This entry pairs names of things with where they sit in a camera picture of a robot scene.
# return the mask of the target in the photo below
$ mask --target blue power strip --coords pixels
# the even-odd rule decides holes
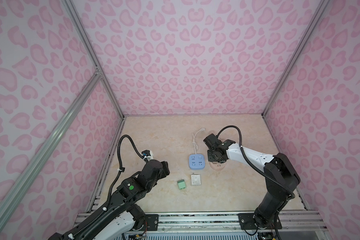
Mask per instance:
[[[205,159],[204,155],[198,154],[191,154],[189,156],[189,167],[192,170],[202,170],[205,167]]]

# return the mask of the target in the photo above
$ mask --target green charger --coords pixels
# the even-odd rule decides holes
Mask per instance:
[[[179,189],[182,190],[184,189],[186,186],[185,186],[185,181],[182,179],[182,180],[178,180],[177,181],[177,185],[179,186]]]

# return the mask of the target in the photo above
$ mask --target white power cord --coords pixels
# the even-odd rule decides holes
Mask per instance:
[[[193,143],[193,149],[195,150],[195,154],[197,154],[197,150],[199,149],[199,147],[197,146],[197,144],[196,144],[196,142],[195,142],[195,137],[196,137],[196,134],[198,133],[198,132],[202,132],[202,131],[205,131],[205,128],[204,127],[202,127],[202,128],[200,128],[195,134],[193,134],[192,133],[192,136],[193,136],[193,141],[192,141],[192,143]]]

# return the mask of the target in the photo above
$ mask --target beige table surface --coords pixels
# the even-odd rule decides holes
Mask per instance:
[[[191,170],[188,157],[194,153],[192,132],[204,127],[199,132],[196,143],[198,153],[207,158],[207,147],[203,139],[211,133],[217,134],[227,125],[236,125],[243,136],[243,146],[250,149],[277,154],[278,150],[260,115],[221,115],[221,116],[144,116],[127,117],[122,131],[135,142],[137,149],[151,150],[158,161],[167,161],[170,175],[159,180],[157,185],[137,204],[144,212],[200,212],[200,211],[244,211],[255,210],[261,203],[266,190],[264,177],[250,166],[228,160],[226,167],[217,171],[209,166],[203,170]],[[224,130],[221,139],[238,142],[236,129]],[[115,184],[144,167],[144,161],[134,152],[128,139],[121,146],[121,158],[125,172]],[[106,201],[110,184],[117,175],[119,163],[117,155],[111,163],[100,204]],[[191,174],[200,174],[202,185],[191,186]],[[177,181],[184,179],[187,187],[179,190]],[[304,209],[299,195],[289,202],[284,209]]]

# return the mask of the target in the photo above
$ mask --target pink patterned wall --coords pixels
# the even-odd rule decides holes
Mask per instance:
[[[360,0],[336,0],[266,118],[334,240],[360,240]]]
[[[99,82],[28,190],[0,240],[48,239],[73,227],[94,190],[119,119]]]
[[[0,201],[93,72],[59,0],[0,0]]]
[[[260,113],[319,0],[75,0],[125,114]]]

